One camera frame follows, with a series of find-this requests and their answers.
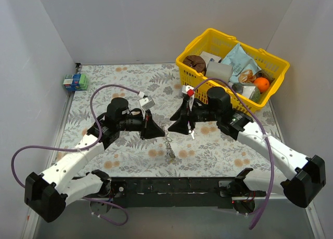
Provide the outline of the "steel disc with keyrings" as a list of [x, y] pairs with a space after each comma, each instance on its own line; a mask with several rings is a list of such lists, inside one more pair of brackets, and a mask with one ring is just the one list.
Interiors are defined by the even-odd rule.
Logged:
[[169, 132], [165, 127], [165, 123], [160, 122], [159, 127], [164, 131], [163, 141], [166, 148], [166, 156], [168, 157], [168, 163], [172, 163], [176, 158], [175, 153], [171, 146], [172, 139], [169, 137]]

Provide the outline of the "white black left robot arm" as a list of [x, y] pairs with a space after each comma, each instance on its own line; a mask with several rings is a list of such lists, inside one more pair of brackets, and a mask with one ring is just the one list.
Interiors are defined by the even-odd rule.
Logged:
[[129, 110], [126, 99], [112, 99], [74, 152], [67, 153], [40, 174], [32, 172], [27, 176], [24, 202], [46, 222], [52, 222], [66, 206], [83, 197], [109, 196], [113, 189], [107, 173], [93, 170], [79, 179], [75, 175], [114, 143], [122, 131], [137, 131], [143, 140], [164, 137], [164, 130], [152, 118], [150, 108], [154, 104], [151, 97], [144, 96], [139, 100], [139, 108]]

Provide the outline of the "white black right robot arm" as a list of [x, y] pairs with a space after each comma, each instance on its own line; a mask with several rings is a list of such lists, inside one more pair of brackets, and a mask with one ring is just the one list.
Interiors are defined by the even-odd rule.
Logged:
[[247, 168], [235, 177], [224, 192], [247, 196], [253, 191], [270, 190], [284, 195], [298, 207], [306, 208], [326, 184], [325, 162], [318, 155], [299, 153], [263, 132], [249, 115], [232, 107], [229, 94], [222, 87], [208, 90], [208, 103], [194, 97], [194, 88], [182, 87], [183, 102], [170, 118], [170, 132], [193, 135], [197, 122], [216, 122], [225, 135], [252, 148], [280, 170], [274, 177]]

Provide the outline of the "brown round package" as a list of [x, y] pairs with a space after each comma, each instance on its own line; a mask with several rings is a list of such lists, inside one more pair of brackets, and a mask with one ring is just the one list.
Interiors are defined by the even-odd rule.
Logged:
[[206, 72], [206, 63], [204, 59], [197, 55], [187, 56], [183, 60], [183, 64], [194, 69], [197, 73], [205, 73]]

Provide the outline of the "white cylinder container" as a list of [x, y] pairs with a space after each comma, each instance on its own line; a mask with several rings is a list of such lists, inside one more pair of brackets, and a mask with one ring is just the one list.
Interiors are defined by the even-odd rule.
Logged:
[[218, 62], [209, 62], [207, 69], [206, 69], [206, 77], [207, 78], [218, 78], [222, 79], [223, 81], [214, 80], [216, 83], [220, 84], [221, 86], [226, 86], [225, 83], [229, 82], [233, 73], [233, 67], [228, 64], [222, 64]]

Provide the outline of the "white box in basket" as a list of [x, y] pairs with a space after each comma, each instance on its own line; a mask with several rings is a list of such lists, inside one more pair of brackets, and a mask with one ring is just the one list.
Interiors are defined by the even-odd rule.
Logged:
[[213, 54], [205, 52], [205, 51], [203, 51], [199, 56], [204, 60], [206, 65], [208, 65], [209, 62], [211, 62], [211, 61], [218, 62], [218, 63], [222, 61], [221, 57], [213, 55]]

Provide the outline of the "green speckled package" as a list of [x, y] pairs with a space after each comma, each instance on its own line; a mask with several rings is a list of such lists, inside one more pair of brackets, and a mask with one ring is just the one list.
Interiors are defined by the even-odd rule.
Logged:
[[261, 97], [261, 93], [255, 85], [244, 85], [242, 87], [242, 95], [255, 103], [258, 103]]

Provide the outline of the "yellow plastic basket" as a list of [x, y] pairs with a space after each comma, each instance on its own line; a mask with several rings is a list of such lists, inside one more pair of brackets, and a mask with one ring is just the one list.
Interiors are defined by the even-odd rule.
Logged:
[[223, 87], [234, 108], [244, 111], [230, 87], [241, 87], [239, 97], [252, 111], [265, 107], [281, 86], [289, 62], [264, 49], [255, 49], [236, 37], [206, 29], [176, 58], [183, 85], [198, 86], [196, 98], [208, 101], [207, 91]]

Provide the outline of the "light blue chips bag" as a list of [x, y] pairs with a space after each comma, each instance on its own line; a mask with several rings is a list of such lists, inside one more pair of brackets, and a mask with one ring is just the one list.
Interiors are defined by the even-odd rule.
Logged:
[[240, 43], [234, 46], [221, 63], [233, 68], [229, 79], [231, 83], [253, 83], [257, 79], [256, 74], [261, 71], [261, 68], [252, 57], [246, 54]]

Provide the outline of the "orange fruit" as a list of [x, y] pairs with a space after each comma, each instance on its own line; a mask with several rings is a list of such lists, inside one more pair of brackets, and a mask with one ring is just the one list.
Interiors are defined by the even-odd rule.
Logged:
[[263, 77], [257, 78], [253, 83], [258, 88], [260, 93], [266, 92], [270, 87], [270, 82], [268, 81], [268, 79]]

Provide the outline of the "blue green sponge pack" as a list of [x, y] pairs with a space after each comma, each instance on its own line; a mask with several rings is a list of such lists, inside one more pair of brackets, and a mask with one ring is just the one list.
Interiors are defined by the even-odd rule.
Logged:
[[68, 74], [63, 80], [67, 91], [84, 91], [88, 88], [88, 77], [85, 74]]

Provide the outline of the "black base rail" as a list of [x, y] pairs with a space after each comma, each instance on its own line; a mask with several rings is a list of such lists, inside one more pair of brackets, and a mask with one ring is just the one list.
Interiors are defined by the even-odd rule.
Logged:
[[250, 191], [237, 177], [113, 177], [107, 195], [124, 208], [217, 207], [234, 208], [233, 198], [254, 210], [254, 199], [264, 191]]

